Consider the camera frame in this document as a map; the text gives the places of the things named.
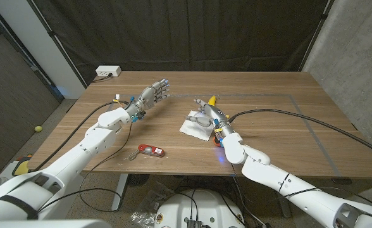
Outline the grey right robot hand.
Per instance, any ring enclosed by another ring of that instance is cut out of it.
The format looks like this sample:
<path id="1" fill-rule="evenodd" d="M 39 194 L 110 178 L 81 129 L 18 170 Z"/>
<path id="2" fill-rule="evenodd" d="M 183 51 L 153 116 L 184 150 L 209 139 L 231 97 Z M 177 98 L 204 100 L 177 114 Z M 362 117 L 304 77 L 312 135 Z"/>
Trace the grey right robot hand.
<path id="1" fill-rule="evenodd" d="M 200 105 L 200 114 L 193 117 L 187 116 L 185 117 L 186 120 L 195 122 L 201 127 L 210 127 L 212 125 L 222 138 L 235 132 L 226 115 L 220 109 L 201 99 L 194 99 L 194 101 Z"/>

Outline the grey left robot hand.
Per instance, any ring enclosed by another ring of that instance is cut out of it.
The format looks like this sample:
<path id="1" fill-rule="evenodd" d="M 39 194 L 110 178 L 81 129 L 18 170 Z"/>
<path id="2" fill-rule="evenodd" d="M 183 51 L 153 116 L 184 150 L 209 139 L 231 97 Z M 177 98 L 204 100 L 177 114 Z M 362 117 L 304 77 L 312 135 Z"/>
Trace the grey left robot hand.
<path id="1" fill-rule="evenodd" d="M 133 122 L 142 120 L 146 111 L 151 109 L 156 103 L 169 97 L 169 80 L 161 79 L 146 87 L 137 99 L 132 98 L 125 108 Z"/>

